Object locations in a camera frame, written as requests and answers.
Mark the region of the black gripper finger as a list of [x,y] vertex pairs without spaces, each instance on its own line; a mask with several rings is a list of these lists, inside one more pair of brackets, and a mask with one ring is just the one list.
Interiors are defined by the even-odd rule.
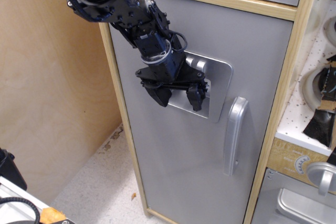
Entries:
[[208,89],[208,82],[204,82],[203,84],[201,83],[190,84],[186,94],[195,112],[200,111],[202,109],[202,103],[206,97],[207,89]]
[[167,107],[169,103],[169,99],[172,96],[172,92],[169,88],[166,87],[158,87],[158,88],[148,88],[145,87],[147,93],[151,98],[154,99],[162,107]]

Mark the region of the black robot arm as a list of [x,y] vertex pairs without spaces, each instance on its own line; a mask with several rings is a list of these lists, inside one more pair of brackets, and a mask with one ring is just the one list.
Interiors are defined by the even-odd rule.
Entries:
[[166,13],[155,0],[67,0],[67,4],[89,22],[110,24],[139,50],[145,68],[135,74],[159,105],[168,105],[173,90],[184,90],[193,110],[201,110],[205,75],[188,65],[185,37],[170,30]]

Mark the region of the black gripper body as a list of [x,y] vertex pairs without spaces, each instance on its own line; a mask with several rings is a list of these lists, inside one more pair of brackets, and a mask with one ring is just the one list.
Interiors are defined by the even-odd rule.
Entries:
[[205,88],[205,73],[187,64],[185,52],[172,51],[159,63],[151,62],[137,70],[135,75],[149,88],[189,88],[193,84]]

